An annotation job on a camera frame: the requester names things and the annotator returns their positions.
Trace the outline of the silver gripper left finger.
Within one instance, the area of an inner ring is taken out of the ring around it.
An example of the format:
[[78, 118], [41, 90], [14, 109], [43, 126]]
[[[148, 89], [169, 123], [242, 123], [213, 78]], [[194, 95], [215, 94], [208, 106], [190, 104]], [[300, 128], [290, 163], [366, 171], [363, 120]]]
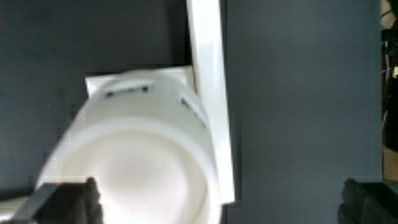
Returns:
[[100, 197], [93, 177], [84, 182], [45, 183], [9, 224], [105, 224]]

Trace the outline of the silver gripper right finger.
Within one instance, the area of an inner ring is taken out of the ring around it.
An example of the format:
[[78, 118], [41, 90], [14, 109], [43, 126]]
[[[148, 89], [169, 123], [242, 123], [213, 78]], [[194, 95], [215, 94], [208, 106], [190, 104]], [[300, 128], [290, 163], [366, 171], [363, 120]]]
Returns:
[[348, 179], [338, 224], [398, 224], [398, 183]]

